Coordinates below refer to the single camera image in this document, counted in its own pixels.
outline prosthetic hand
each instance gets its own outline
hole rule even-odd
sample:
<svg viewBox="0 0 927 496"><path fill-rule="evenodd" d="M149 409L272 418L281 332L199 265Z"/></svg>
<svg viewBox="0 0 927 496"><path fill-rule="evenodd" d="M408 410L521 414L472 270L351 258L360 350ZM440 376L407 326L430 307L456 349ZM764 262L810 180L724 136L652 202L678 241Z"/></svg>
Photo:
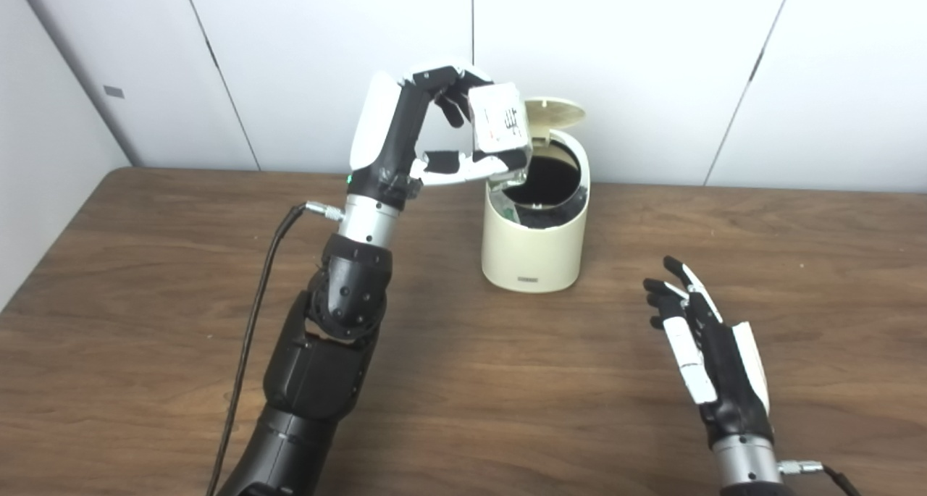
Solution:
<svg viewBox="0 0 927 496"><path fill-rule="evenodd" d="M721 496L792 496L773 452L765 374L749 322L725 325L688 266L671 256L663 265L684 289L645 279L647 303L659 311L651 324L666 332L686 388L698 404L721 472Z"/></svg>
<svg viewBox="0 0 927 496"><path fill-rule="evenodd" d="M451 126L463 126L464 119L474 123L477 148L471 155L416 155L415 142L431 103L443 110ZM321 267L284 322L264 375L267 403L219 495L314 492L335 428L357 403L377 344L392 275L388 246L406 200L423 185L475 179L489 179L500 187L520 185L531 155L528 132L524 104L514 87L493 85L474 67L451 64L417 70L399 83L383 73L374 77L351 146L344 210L320 203L298 206L272 244L273 251L304 209L339 222L322 251ZM271 261L272 252L262 285ZM260 298L249 327L257 318ZM239 379L242 371L240 365ZM233 401L226 429L234 407ZM226 443L223 439L219 446L208 493L218 480Z"/></svg>

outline black cable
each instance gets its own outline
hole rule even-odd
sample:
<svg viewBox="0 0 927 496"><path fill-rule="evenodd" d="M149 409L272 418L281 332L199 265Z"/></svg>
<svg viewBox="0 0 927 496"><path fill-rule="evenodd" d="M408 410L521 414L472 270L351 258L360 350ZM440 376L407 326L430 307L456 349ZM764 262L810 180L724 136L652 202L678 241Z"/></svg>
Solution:
<svg viewBox="0 0 927 496"><path fill-rule="evenodd" d="M212 466L212 478L209 479L209 488L206 489L206 496L213 496L216 492L216 486L219 483L219 476L222 475L222 461L225 459L225 450L229 446L229 439L232 436L232 427L235 425L235 410L238 410L238 397L241 396L242 383L245 381L245 366L248 365L248 352L251 351L251 341L254 337L254 327L258 321L258 312L261 311L261 302L264 300L264 291L267 289L267 279L271 275L271 267L274 265L274 255L277 253L277 246L287 234L287 231L293 226L296 219L302 215L306 205L293 206L287 216L280 222L277 231L274 233L274 239L271 240L271 246L267 249L267 258L264 259L264 270L261 271L261 279L258 281L258 292L254 296L254 303L251 304L251 315L248 315L248 324L245 326L245 337L241 342L241 357L238 358L238 371L235 372L235 383L232 385L232 397L229 400L229 410L225 416L225 429L222 430L222 439L219 441L219 452L216 453L216 463Z"/></svg>
<svg viewBox="0 0 927 496"><path fill-rule="evenodd" d="M860 492L858 492L857 487L853 487L853 484L850 483L850 480L844 476L844 473L837 472L828 466L823 467L824 472L827 473L827 476L830 476L831 479L834 480L834 483L840 487L840 489L843 489L844 494L847 494L847 496L862 496Z"/></svg>

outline cream trash can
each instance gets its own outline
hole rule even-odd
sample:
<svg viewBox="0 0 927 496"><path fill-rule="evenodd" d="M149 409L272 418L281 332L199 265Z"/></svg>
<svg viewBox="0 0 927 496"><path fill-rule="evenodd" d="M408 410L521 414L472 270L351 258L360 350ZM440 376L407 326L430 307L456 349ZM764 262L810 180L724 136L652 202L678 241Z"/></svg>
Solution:
<svg viewBox="0 0 927 496"><path fill-rule="evenodd" d="M586 116L559 98L524 101L534 153L523 185L490 192L483 215L483 274L517 292L546 293L579 277L589 159L576 138L560 130Z"/></svg>

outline wooden table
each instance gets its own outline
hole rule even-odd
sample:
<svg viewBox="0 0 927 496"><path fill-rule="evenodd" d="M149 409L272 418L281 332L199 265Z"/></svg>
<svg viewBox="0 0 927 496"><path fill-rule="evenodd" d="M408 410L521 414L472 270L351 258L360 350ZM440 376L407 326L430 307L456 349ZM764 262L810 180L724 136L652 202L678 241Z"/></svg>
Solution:
<svg viewBox="0 0 927 496"><path fill-rule="evenodd" d="M269 236L292 203L344 192L339 176L110 174L0 316L0 494L202 494ZM927 197L596 185L582 275L549 295L483 278L482 205L480 185L408 204L318 494L715 495L640 287L668 253L752 321L781 459L824 460L866 496L923 494ZM226 466L334 228L305 216L282 244Z"/></svg>

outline open lid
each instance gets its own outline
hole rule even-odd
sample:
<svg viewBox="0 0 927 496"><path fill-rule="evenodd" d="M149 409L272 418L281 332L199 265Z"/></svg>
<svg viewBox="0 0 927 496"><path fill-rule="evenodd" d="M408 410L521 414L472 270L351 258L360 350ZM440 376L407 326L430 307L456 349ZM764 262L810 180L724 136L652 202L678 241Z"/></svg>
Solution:
<svg viewBox="0 0 927 496"><path fill-rule="evenodd" d="M586 117L586 111L576 102L563 98L530 98L524 100L531 138L550 142L550 129L565 129Z"/></svg>

